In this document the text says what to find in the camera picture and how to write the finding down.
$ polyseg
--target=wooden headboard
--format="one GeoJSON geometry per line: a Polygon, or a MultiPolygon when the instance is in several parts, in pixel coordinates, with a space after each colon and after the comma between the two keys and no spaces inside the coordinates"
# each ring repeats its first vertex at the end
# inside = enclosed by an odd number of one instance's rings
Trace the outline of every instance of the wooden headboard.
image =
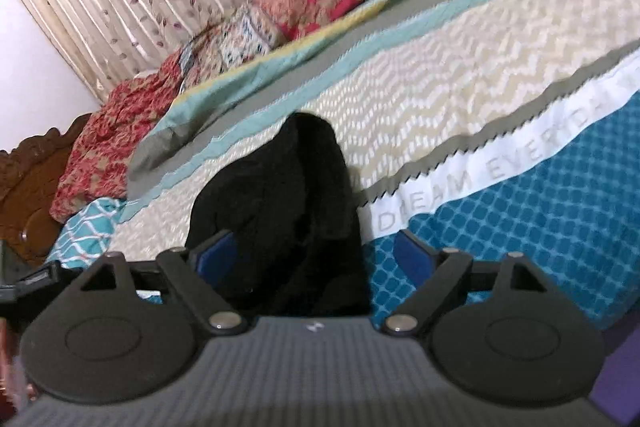
{"type": "Polygon", "coordinates": [[[63,135],[50,129],[23,140],[11,153],[0,151],[0,239],[32,266],[43,263],[62,228],[49,216],[49,207],[89,116],[76,118],[63,135]]]}

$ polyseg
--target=black cloth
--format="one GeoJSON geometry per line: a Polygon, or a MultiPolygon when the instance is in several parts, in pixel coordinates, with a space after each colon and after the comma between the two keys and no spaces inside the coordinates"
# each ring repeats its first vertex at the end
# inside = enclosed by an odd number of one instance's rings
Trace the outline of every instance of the black cloth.
{"type": "Polygon", "coordinates": [[[294,113],[196,198],[186,247],[234,232],[238,258],[216,287],[245,316],[366,315],[370,290],[347,167],[332,127],[294,113]]]}

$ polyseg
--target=purple object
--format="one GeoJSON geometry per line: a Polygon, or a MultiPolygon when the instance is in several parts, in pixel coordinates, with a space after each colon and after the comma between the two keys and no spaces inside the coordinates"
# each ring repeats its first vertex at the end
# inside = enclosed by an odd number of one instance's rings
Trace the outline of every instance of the purple object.
{"type": "Polygon", "coordinates": [[[607,357],[589,398],[622,426],[640,417],[640,328],[607,357]]]}

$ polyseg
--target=ridged gray surface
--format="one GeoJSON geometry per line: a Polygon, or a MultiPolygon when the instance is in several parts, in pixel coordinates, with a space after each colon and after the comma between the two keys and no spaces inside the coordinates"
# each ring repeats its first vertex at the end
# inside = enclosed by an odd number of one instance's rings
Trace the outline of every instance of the ridged gray surface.
{"type": "Polygon", "coordinates": [[[89,407],[45,396],[12,427],[612,427],[586,400],[515,410],[444,380],[422,348],[368,319],[267,318],[210,341],[191,370],[151,396],[89,407]]]}

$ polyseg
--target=white logo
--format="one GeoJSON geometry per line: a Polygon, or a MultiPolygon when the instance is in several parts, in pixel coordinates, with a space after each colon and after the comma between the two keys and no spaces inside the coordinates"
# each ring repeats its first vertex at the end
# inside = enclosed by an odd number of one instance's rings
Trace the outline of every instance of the white logo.
{"type": "Polygon", "coordinates": [[[306,329],[312,333],[318,333],[318,331],[324,330],[324,324],[320,322],[314,322],[313,324],[307,324],[306,329]]]}

